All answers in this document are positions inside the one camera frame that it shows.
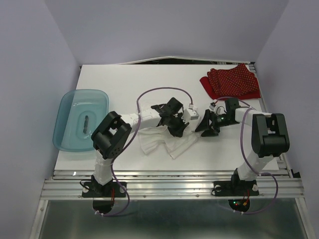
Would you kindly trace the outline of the white ruffled skirt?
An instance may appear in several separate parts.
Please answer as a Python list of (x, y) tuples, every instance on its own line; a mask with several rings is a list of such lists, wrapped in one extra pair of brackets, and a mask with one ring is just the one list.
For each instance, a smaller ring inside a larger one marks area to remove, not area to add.
[(159, 120), (152, 116), (142, 117), (138, 135), (141, 149), (148, 155), (163, 145), (171, 158), (176, 159), (198, 141), (199, 135), (190, 127), (182, 137), (172, 136), (167, 126), (159, 126)]

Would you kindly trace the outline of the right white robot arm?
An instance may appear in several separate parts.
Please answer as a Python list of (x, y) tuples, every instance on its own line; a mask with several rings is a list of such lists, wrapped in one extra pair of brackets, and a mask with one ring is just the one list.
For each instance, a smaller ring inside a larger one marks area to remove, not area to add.
[[(235, 179), (229, 182), (229, 188), (234, 194), (241, 194), (247, 189), (246, 181), (253, 181), (262, 175), (261, 171), (273, 160), (290, 148), (285, 116), (282, 113), (265, 113), (247, 105), (239, 104), (238, 98), (224, 97), (225, 113), (217, 113), (216, 102), (204, 113), (204, 118), (195, 132), (201, 132), (202, 137), (218, 136), (225, 126), (241, 124), (240, 149), (244, 163), (235, 172)], [(251, 128), (252, 151), (245, 155), (243, 145), (244, 126)]]

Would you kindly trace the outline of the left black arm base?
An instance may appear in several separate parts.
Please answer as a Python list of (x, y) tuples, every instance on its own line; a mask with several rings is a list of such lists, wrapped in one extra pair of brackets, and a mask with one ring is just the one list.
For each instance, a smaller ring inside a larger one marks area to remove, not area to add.
[(113, 179), (105, 185), (100, 185), (92, 175), (90, 180), (81, 180), (79, 184), (82, 187), (81, 197), (93, 199), (92, 208), (96, 214), (102, 217), (118, 216), (130, 203), (128, 199), (123, 209), (119, 211), (113, 209), (116, 198), (121, 199), (127, 197), (127, 183), (125, 181), (120, 181), (121, 186)]

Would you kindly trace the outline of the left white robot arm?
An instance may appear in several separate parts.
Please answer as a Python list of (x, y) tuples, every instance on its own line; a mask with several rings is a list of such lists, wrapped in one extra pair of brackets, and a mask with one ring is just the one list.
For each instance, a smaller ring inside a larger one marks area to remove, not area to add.
[(196, 140), (194, 131), (197, 123), (198, 114), (193, 104), (184, 108), (176, 98), (133, 114), (109, 112), (91, 135), (93, 147), (97, 151), (92, 176), (94, 191), (99, 196), (110, 193), (114, 159), (136, 136), (140, 137), (145, 154), (163, 143), (171, 157), (176, 158), (188, 148), (189, 143)]

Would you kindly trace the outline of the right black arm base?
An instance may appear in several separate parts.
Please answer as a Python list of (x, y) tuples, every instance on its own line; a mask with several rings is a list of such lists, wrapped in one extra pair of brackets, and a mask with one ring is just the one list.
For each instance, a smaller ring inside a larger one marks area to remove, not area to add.
[(250, 197), (259, 196), (256, 180), (240, 180), (237, 174), (233, 174), (228, 181), (214, 181), (211, 195), (216, 197), (231, 197), (228, 200), (232, 210), (246, 213), (250, 208)]

